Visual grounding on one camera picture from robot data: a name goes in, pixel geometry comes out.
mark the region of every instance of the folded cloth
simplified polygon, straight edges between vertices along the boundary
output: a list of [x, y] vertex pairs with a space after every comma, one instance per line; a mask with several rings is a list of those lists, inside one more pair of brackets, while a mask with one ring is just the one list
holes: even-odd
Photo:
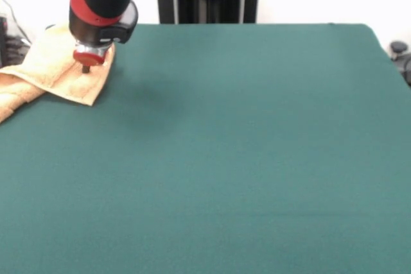
[[0, 69], [0, 123], [45, 92], [93, 105], [109, 75], [115, 47], [107, 51], [103, 65], [83, 74], [73, 59], [75, 44], [67, 25], [54, 26], [34, 42], [21, 65]]

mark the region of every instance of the green table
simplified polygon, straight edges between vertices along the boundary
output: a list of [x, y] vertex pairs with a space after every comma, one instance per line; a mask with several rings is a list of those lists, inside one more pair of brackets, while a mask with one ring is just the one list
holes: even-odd
[[139, 26], [0, 127], [0, 273], [410, 273], [410, 121], [365, 26]]

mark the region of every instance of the black cable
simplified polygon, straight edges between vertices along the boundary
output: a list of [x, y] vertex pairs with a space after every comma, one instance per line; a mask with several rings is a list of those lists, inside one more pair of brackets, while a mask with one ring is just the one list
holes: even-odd
[[17, 22], [17, 19], [15, 18], [14, 10], [13, 10], [13, 7], [11, 6], [11, 4], [8, 3], [7, 0], [2, 0], [2, 2], [4, 2], [4, 4], [6, 6], [8, 6], [8, 8], [10, 9], [10, 11], [12, 13], [12, 17], [13, 17], [14, 23], [16, 24], [17, 28], [19, 29], [19, 31], [21, 32], [23, 37], [31, 44], [31, 40], [28, 38], [26, 32], [20, 27], [19, 23]]

